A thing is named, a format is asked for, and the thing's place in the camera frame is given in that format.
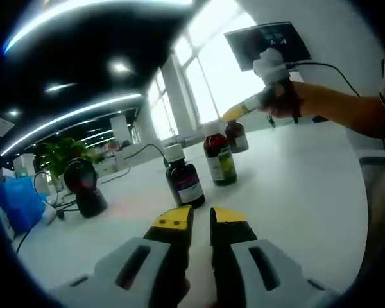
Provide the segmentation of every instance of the black base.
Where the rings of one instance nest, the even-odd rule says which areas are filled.
[[[91,218],[104,212],[108,207],[103,194],[99,189],[81,192],[76,195],[77,207],[84,218]]]
[[[322,116],[320,116],[320,115],[317,115],[317,116],[315,116],[315,117],[312,118],[312,121],[313,121],[314,123],[321,123],[321,122],[327,122],[328,119],[327,119],[327,118],[324,118],[324,117],[322,117]]]

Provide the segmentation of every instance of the green label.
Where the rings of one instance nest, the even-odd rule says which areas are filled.
[[[237,176],[229,147],[221,150],[221,153],[218,155],[218,160],[225,180],[229,180]]]

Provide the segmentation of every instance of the white desk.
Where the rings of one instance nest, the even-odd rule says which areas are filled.
[[[246,213],[259,239],[269,239],[298,261],[304,274],[344,291],[363,258],[368,212],[364,181],[345,129],[332,123],[291,125],[247,134],[250,149],[234,155],[238,182],[216,187],[202,145],[185,149],[207,199],[194,213],[187,278],[180,307],[215,300],[210,265],[210,208]],[[66,213],[65,221],[37,226],[20,257],[45,289],[91,273],[100,258],[131,237],[142,237],[156,216],[175,206],[162,159],[132,168],[101,185],[110,204],[93,219]]]

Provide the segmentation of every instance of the black stand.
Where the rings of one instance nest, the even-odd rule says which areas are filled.
[[[84,218],[91,218],[104,212],[108,207],[101,191],[96,188],[93,191],[80,192],[76,195],[78,210]]]

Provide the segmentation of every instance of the bottle label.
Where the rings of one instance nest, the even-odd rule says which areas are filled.
[[[227,180],[236,175],[234,161],[229,147],[221,150],[217,157],[207,157],[212,179],[215,181]]]
[[[180,194],[182,203],[188,203],[197,200],[204,194],[203,189],[201,188],[201,183],[198,180],[198,176],[196,175],[176,182],[175,187]]]
[[[247,148],[248,147],[248,141],[246,140],[246,135],[235,138],[235,144],[237,145],[237,148],[239,148],[239,149]]]

